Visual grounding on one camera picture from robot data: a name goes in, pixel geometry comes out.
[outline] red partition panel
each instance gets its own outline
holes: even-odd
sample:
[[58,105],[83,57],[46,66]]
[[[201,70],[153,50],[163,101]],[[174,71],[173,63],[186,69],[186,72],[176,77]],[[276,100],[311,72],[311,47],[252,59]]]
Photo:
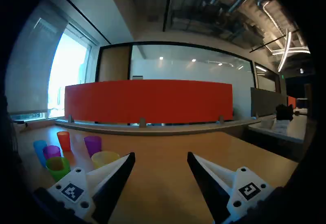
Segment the red partition panel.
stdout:
[[232,85],[205,81],[127,80],[67,86],[65,116],[84,121],[189,123],[232,119]]
[[297,106],[296,105],[296,102],[297,102],[297,99],[296,98],[293,98],[293,97],[288,96],[288,105],[292,104],[293,109],[295,109],[296,106]]

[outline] window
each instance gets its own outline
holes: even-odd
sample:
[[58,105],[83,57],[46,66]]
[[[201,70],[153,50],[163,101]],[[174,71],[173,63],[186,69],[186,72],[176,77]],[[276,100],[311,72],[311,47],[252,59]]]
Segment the window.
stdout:
[[258,88],[281,93],[280,78],[278,74],[260,64],[256,64],[255,67],[257,73]]
[[45,113],[17,114],[10,116],[13,121],[33,121],[45,118]]
[[91,45],[87,38],[68,25],[59,41],[48,84],[49,117],[64,116],[66,86],[85,83]]
[[228,83],[232,85],[233,120],[251,117],[252,63],[239,57],[189,46],[135,45],[130,77]]

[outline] table surface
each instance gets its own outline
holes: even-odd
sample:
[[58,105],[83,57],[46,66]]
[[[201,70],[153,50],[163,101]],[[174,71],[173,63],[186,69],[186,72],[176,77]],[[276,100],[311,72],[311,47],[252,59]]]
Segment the table surface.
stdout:
[[109,223],[212,223],[213,219],[187,163],[188,151],[235,171],[247,166],[271,186],[283,186],[297,163],[223,132],[184,136],[117,136],[51,126],[18,135],[18,151],[31,190],[54,184],[39,163],[33,141],[58,145],[56,133],[69,131],[71,168],[93,170],[83,138],[102,137],[103,150],[120,156],[134,152],[136,162]]
[[294,143],[303,143],[304,141],[304,135],[306,133],[306,124],[307,124],[307,116],[305,115],[299,115],[299,116],[293,116],[293,120],[290,122],[287,134],[275,132],[272,129],[262,128],[261,122],[257,124],[249,125],[249,129],[260,132],[263,134],[267,134],[270,136],[274,136],[280,139],[284,139],[287,141],[291,141]]

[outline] led light strip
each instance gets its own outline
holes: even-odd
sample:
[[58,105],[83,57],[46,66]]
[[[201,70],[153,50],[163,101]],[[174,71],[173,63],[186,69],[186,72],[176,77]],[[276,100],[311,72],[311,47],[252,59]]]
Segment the led light strip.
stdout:
[[260,67],[260,66],[256,66],[256,68],[257,69],[260,69],[260,70],[262,70],[262,71],[264,71],[264,72],[266,72],[267,70],[265,70],[265,69],[263,69],[262,67]]
[[286,30],[285,49],[284,49],[284,53],[282,55],[280,65],[278,66],[278,72],[281,71],[281,69],[282,69],[282,67],[283,67],[283,65],[285,63],[286,57],[288,56],[290,43],[291,43],[291,37],[292,37],[292,32]]
[[[272,51],[272,55],[278,55],[278,54],[283,54],[283,53],[284,53],[284,49],[278,49],[278,50]],[[288,53],[310,53],[310,51],[307,47],[289,48]]]

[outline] pink cup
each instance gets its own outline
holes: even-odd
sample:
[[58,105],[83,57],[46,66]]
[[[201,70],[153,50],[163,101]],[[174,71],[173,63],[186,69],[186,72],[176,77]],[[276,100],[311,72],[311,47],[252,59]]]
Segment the pink cup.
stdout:
[[46,146],[43,149],[43,154],[46,160],[53,157],[61,157],[60,148],[55,145]]
[[87,136],[84,141],[90,157],[102,151],[102,139],[99,136]]

